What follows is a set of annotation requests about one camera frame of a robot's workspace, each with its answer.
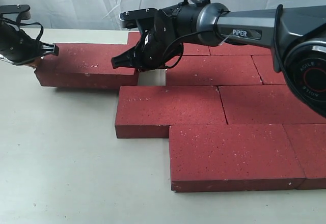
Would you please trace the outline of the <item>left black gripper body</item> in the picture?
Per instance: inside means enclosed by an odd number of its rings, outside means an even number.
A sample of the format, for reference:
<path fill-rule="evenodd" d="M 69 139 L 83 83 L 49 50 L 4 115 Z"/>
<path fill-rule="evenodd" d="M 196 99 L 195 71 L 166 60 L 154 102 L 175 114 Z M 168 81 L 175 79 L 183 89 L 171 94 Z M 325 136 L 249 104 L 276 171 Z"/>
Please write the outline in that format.
<path fill-rule="evenodd" d="M 40 43 L 24 30 L 1 22 L 1 55 L 12 64 L 25 65 L 42 57 Z"/>

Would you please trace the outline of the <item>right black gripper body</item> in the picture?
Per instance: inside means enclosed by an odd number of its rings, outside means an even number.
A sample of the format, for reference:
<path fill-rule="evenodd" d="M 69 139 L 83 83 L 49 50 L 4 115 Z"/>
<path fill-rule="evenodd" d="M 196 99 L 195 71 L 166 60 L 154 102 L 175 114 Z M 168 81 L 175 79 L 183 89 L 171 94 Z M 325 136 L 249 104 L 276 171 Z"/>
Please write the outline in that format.
<path fill-rule="evenodd" d="M 170 69 L 166 63 L 183 56 L 183 44 L 178 42 L 173 26 L 173 16 L 164 10 L 158 10 L 154 17 L 154 27 L 141 34 L 134 48 L 135 67 L 139 71 Z"/>

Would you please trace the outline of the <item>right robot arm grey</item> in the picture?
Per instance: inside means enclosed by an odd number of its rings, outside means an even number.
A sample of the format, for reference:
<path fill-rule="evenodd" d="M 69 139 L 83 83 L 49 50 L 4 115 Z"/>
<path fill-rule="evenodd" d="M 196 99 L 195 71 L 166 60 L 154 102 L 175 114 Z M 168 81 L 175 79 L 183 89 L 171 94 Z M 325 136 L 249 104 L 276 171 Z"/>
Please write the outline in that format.
<path fill-rule="evenodd" d="M 111 59 L 117 69 L 167 68 L 184 44 L 252 45 L 270 51 L 294 96 L 325 116 L 325 6 L 232 12 L 220 3 L 179 3 L 120 14 L 124 28 L 141 33 L 135 46 Z"/>

